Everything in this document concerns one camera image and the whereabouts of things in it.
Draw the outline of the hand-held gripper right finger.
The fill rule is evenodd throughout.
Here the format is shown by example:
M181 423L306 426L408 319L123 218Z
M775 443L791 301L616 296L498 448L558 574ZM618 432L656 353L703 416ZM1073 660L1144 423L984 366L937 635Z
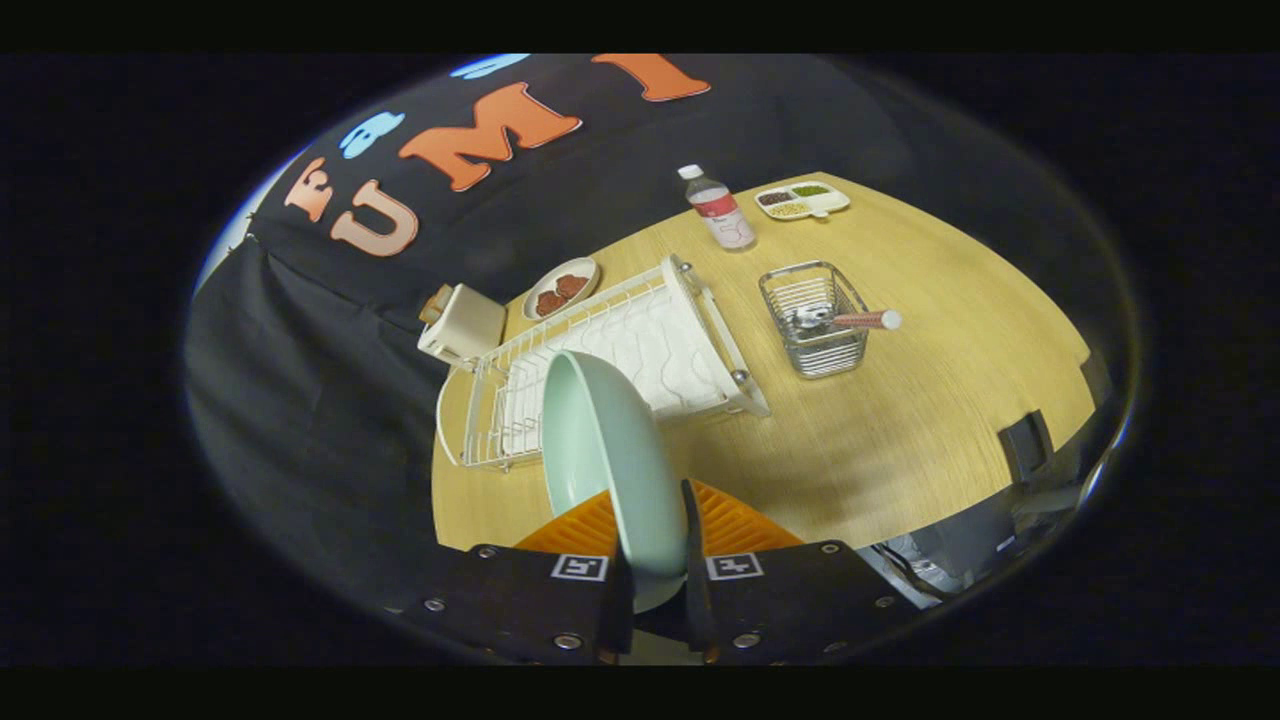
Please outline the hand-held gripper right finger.
M707 553L704 516L690 480L684 480L682 493L689 644L704 664L838 664L925 620L923 609L837 539Z

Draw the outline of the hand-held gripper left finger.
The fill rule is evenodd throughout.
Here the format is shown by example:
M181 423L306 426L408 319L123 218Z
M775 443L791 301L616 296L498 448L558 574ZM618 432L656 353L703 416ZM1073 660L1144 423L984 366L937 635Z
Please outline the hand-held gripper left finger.
M600 491L515 547L444 550L390 612L413 633L485 664L614 664L630 648L634 579Z

